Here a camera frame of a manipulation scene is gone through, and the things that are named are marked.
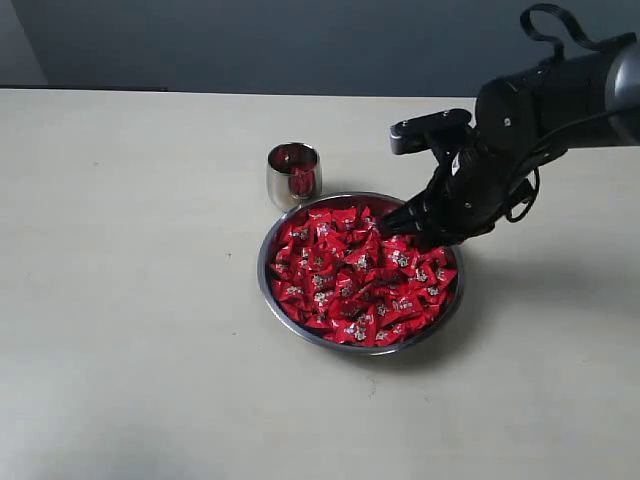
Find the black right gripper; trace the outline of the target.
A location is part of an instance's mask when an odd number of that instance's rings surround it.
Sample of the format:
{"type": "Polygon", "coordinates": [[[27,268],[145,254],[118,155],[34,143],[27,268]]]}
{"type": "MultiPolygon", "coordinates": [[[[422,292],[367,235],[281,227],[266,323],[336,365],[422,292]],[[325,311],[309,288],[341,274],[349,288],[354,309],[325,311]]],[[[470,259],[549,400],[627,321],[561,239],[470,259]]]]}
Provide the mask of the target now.
{"type": "Polygon", "coordinates": [[[383,237],[414,235],[423,253],[485,235],[501,218],[515,223],[535,200],[535,181],[515,182],[513,167],[507,155],[466,147],[448,169],[436,169],[421,194],[380,217],[376,226],[383,237]]]}

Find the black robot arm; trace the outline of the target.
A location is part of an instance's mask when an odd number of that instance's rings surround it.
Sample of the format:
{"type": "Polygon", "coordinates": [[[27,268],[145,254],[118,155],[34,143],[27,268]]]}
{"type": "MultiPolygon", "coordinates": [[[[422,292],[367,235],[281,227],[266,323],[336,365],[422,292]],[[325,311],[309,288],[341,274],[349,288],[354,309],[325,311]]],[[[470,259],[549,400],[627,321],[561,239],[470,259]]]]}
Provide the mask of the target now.
{"type": "Polygon", "coordinates": [[[540,191],[540,168],[573,149],[639,143],[639,44],[553,59],[485,84],[475,110],[450,109],[396,123],[396,155],[431,151],[427,187],[378,222],[385,237],[441,247],[521,221],[540,191]]]}

